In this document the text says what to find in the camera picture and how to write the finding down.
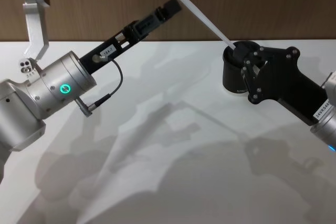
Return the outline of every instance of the circular led indicator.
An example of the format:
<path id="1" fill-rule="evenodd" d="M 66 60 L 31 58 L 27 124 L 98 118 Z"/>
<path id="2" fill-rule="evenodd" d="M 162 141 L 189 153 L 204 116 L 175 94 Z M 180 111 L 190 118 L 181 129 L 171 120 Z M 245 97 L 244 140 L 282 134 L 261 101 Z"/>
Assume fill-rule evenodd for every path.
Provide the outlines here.
<path id="1" fill-rule="evenodd" d="M 331 145 L 328 145 L 329 149 L 332 150 L 333 152 L 336 152 L 336 149 L 332 147 Z"/>
<path id="2" fill-rule="evenodd" d="M 61 91 L 62 94 L 67 94 L 71 91 L 71 87 L 68 84 L 62 84 L 59 91 Z"/>

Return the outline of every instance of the white tabletop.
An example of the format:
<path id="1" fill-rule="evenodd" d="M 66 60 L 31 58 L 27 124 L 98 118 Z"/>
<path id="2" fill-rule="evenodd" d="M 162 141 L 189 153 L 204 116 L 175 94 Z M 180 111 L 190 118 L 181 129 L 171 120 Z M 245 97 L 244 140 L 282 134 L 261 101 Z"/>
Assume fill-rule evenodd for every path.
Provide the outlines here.
<path id="1" fill-rule="evenodd" d="M 318 84 L 336 69 L 335 40 L 257 42 L 298 47 Z M 98 44 L 51 42 L 40 66 Z M 24 80 L 26 46 L 0 43 L 1 78 Z M 227 92 L 224 48 L 141 42 L 120 56 L 124 84 L 108 102 L 88 119 L 71 103 L 9 157 L 0 223 L 334 224 L 336 153 L 277 102 Z M 94 77 L 86 103 L 119 81 L 113 64 Z"/>

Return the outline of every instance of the white label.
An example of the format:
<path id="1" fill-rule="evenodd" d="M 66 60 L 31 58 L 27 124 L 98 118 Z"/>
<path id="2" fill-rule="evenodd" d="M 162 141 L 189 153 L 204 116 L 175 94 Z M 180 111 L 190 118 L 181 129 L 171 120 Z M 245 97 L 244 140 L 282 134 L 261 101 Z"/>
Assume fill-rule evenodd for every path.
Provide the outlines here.
<path id="1" fill-rule="evenodd" d="M 323 117 L 323 115 L 331 108 L 331 104 L 329 102 L 329 100 L 327 99 L 324 104 L 322 104 L 322 106 L 315 112 L 314 117 L 317 120 L 320 120 L 321 117 Z"/>
<path id="2" fill-rule="evenodd" d="M 111 45 L 111 46 L 105 48 L 102 52 L 100 52 L 100 55 L 107 57 L 110 54 L 112 54 L 113 52 L 115 52 L 115 47 L 114 47 L 114 45 Z"/>

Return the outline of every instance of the white rod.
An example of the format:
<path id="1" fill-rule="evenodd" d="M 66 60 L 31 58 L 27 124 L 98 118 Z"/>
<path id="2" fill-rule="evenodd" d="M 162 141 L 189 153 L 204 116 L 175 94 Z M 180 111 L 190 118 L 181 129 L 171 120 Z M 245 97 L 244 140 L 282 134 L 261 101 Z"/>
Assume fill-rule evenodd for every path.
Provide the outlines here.
<path id="1" fill-rule="evenodd" d="M 180 1 L 229 47 L 232 49 L 236 48 L 235 45 L 233 45 L 233 43 L 190 0 Z"/>

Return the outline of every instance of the wooden wall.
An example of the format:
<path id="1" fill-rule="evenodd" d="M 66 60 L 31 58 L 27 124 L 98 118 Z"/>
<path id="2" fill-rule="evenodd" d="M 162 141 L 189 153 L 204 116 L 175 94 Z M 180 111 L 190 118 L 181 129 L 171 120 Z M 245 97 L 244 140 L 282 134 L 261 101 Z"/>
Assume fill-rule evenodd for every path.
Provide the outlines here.
<path id="1" fill-rule="evenodd" d="M 50 40 L 104 40 L 167 0 L 50 0 Z M 230 39 L 336 38 L 336 0 L 192 0 Z M 0 0 L 0 40 L 26 40 L 23 0 Z M 149 40 L 217 39 L 187 9 Z"/>

